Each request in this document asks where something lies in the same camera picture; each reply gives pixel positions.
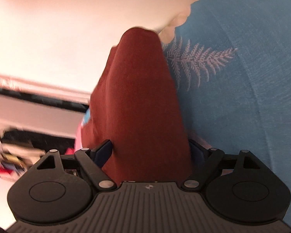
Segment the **dark red knit sweater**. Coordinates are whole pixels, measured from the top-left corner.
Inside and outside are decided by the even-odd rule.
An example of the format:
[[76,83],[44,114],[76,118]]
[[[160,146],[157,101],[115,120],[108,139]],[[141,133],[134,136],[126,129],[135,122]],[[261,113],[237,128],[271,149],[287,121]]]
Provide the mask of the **dark red knit sweater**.
[[158,35],[130,28],[91,94],[84,147],[113,143],[103,171],[116,183],[183,182],[192,172],[176,87]]

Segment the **dark cluttered shelf items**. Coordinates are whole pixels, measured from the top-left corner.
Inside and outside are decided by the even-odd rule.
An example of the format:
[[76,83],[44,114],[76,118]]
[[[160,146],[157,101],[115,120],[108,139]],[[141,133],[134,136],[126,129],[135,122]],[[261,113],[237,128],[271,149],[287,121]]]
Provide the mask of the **dark cluttered shelf items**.
[[75,139],[9,127],[0,130],[0,178],[15,182],[52,149],[73,154]]

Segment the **pink satin curtain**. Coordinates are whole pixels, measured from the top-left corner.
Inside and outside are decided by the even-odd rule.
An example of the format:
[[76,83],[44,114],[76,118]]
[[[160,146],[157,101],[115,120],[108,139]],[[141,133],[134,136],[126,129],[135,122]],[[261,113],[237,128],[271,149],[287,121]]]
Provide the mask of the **pink satin curtain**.
[[85,113],[89,93],[0,75],[0,95],[31,103]]

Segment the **blue floral bed sheet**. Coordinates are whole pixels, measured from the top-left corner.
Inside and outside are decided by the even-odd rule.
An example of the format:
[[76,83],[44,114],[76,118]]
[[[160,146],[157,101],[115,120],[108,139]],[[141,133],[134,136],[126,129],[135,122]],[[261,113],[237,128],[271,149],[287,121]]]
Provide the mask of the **blue floral bed sheet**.
[[291,0],[199,0],[158,37],[187,137],[253,152],[291,191]]

